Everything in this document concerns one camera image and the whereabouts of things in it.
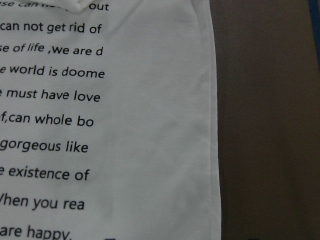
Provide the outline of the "white long-sleeve printed shirt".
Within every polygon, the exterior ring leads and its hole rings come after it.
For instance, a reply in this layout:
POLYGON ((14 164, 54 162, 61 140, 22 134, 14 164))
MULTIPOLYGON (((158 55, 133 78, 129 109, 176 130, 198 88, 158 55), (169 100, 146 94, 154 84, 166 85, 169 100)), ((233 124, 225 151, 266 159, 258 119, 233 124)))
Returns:
POLYGON ((217 117, 209 1, 1 1, 1 239, 221 239, 217 117))

